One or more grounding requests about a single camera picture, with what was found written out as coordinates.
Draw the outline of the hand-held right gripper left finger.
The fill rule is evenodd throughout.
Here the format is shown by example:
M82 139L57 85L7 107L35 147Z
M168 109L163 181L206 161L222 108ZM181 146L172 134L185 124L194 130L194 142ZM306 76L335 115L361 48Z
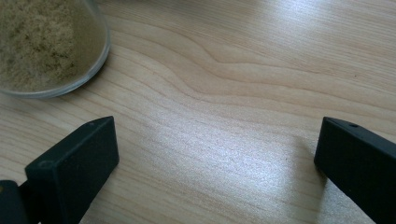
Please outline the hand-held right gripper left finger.
M114 118L89 121L25 168L42 224L78 224L120 162Z

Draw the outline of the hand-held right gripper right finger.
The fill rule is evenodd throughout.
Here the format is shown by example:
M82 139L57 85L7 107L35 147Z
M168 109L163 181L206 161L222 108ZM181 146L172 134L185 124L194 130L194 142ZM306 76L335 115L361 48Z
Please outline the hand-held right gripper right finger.
M396 224L395 143L325 117L314 164L376 224Z

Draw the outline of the white round lid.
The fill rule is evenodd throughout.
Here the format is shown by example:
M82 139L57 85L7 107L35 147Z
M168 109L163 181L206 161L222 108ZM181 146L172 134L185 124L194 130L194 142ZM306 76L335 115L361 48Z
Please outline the white round lid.
M94 0L0 0L0 92L66 94L104 65L110 34Z

